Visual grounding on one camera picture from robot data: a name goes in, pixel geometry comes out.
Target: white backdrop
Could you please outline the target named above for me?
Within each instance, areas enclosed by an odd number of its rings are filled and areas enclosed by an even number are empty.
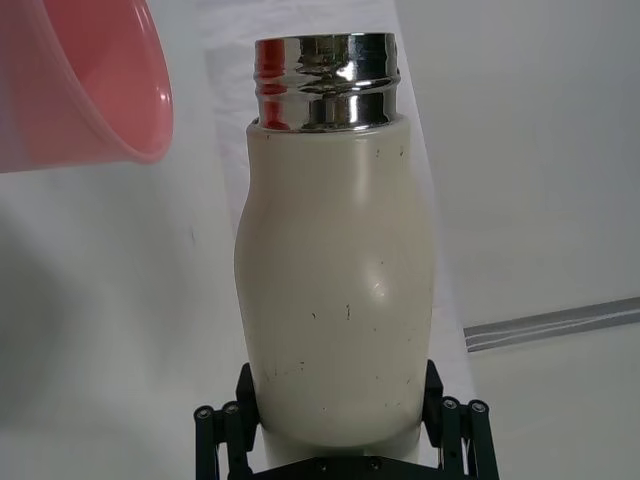
[[[399,30],[389,1],[226,3],[150,1],[176,110],[164,161],[0,177],[2,479],[193,478],[191,413],[230,399],[246,359],[232,232],[256,111],[252,43]],[[431,192],[404,54],[400,68],[399,108]],[[431,356],[449,393],[468,399],[444,272]]]

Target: stainless steel bottle neck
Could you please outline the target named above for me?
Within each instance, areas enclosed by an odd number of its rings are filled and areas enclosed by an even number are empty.
[[[273,130],[333,132],[393,122],[400,81],[396,52],[392,33],[258,40],[257,123]]]

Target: white wall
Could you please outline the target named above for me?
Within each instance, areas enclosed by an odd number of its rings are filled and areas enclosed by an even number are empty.
[[[192,2],[149,2],[175,99],[154,166],[0,176],[0,478],[192,479],[246,353]]]
[[[640,295],[640,2],[397,6],[464,324]]]

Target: pink bowl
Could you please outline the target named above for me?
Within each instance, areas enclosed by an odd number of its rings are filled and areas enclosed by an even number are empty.
[[[166,153],[173,106],[144,0],[0,0],[0,172]]]

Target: bottle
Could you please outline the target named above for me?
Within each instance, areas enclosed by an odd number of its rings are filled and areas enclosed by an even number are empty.
[[[414,458],[433,247],[389,33],[256,42],[235,275],[272,466]]]

